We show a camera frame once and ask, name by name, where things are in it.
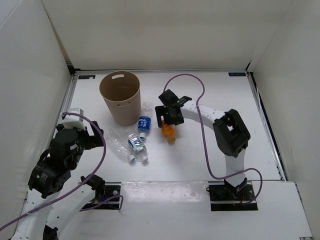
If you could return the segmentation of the orange plastic bottle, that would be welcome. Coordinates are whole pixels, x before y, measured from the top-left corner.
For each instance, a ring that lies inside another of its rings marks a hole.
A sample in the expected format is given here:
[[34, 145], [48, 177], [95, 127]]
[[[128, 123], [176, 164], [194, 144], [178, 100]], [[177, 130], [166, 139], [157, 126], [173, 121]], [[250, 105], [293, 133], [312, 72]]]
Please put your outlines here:
[[166, 124], [164, 120], [161, 121], [161, 131], [168, 144], [174, 144], [176, 141], [176, 132], [174, 125]]

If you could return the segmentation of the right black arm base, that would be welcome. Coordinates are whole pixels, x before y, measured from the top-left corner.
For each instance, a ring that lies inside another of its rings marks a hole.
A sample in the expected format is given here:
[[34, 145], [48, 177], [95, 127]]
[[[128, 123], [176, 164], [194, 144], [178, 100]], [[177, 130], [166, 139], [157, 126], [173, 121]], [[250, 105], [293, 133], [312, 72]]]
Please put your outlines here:
[[257, 211], [253, 186], [247, 184], [237, 195], [233, 196], [224, 185], [214, 184], [206, 188], [209, 193], [212, 212]]

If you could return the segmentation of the blue label plastic bottle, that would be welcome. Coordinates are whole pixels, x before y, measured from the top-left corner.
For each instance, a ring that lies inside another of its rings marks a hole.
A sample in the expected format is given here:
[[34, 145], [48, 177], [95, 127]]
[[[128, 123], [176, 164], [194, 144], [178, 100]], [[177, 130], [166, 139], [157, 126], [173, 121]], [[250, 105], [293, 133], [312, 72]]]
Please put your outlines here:
[[144, 102], [141, 106], [141, 113], [138, 120], [137, 130], [139, 137], [145, 140], [151, 128], [151, 116], [153, 112], [153, 105], [151, 102]]

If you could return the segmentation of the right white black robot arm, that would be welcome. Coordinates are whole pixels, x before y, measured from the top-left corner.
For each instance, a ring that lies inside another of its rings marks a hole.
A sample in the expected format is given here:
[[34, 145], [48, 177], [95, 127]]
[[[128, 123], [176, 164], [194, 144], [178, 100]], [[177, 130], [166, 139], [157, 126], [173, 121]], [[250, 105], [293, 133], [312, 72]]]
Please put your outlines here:
[[162, 102], [155, 107], [159, 128], [164, 124], [177, 126], [189, 119], [214, 131], [217, 146], [225, 157], [224, 193], [230, 200], [238, 199], [247, 185], [245, 152], [251, 138], [238, 111], [223, 112], [198, 105], [188, 96], [178, 98], [169, 89], [158, 98]]

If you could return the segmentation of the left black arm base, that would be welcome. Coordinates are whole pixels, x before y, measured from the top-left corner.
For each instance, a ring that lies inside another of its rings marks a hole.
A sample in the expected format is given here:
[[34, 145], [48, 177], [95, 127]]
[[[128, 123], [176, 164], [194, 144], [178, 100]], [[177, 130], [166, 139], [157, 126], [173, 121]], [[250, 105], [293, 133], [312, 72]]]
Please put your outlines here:
[[85, 204], [80, 211], [86, 211], [87, 209], [119, 210], [123, 203], [122, 198], [119, 196], [121, 187], [122, 184], [120, 182], [106, 182], [104, 190]]

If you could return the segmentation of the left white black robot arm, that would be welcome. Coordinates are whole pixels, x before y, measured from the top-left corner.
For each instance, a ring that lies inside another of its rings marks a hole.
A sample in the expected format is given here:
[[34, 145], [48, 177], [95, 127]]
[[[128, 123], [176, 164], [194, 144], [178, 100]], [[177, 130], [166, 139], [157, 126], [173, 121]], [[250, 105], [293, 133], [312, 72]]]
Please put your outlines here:
[[16, 219], [18, 226], [14, 240], [39, 240], [43, 236], [50, 206], [63, 199], [59, 195], [65, 182], [76, 169], [85, 150], [105, 147], [104, 131], [96, 121], [89, 121], [93, 135], [89, 135], [83, 119], [63, 121], [49, 148], [40, 156], [28, 181], [24, 213]]

